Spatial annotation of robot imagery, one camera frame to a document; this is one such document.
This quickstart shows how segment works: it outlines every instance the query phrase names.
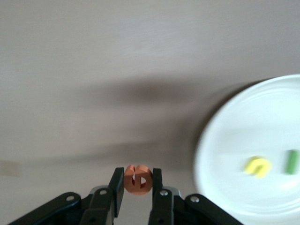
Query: orange foam number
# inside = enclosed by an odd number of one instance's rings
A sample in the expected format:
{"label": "orange foam number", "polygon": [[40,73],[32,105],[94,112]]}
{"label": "orange foam number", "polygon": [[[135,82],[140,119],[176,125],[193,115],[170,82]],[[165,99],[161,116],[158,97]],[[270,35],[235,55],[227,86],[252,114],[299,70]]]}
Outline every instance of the orange foam number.
{"label": "orange foam number", "polygon": [[124,174],[124,187],[134,195],[148,193],[152,188],[151,170],[145,165],[138,165],[136,168],[134,165],[128,166]]}

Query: plate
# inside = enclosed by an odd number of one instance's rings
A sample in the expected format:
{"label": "plate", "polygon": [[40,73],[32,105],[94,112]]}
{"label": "plate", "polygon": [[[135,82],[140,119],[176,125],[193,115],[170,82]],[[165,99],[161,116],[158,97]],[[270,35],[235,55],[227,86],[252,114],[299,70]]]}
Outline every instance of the plate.
{"label": "plate", "polygon": [[[298,225],[300,159],[286,173],[290,150],[300,150],[300,75],[260,82],[218,110],[197,146],[196,187],[245,225]],[[271,163],[264,178],[245,173],[252,157]]]}

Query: gray surface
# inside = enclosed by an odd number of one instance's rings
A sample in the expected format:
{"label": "gray surface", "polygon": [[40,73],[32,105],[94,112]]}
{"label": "gray surface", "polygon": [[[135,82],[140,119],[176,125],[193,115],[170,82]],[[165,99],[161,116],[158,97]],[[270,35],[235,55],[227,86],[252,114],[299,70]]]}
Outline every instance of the gray surface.
{"label": "gray surface", "polygon": [[[0,1],[1,224],[115,169],[195,192],[193,151],[237,88],[300,71],[298,1]],[[116,225],[147,224],[125,193]]]}

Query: yellow object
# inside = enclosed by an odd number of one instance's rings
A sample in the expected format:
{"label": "yellow object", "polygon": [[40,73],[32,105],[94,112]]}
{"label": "yellow object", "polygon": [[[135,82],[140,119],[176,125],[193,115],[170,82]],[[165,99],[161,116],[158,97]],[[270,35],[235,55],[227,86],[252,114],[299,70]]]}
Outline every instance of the yellow object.
{"label": "yellow object", "polygon": [[245,167],[246,174],[254,174],[257,178],[264,178],[272,168],[272,163],[262,157],[252,157]]}

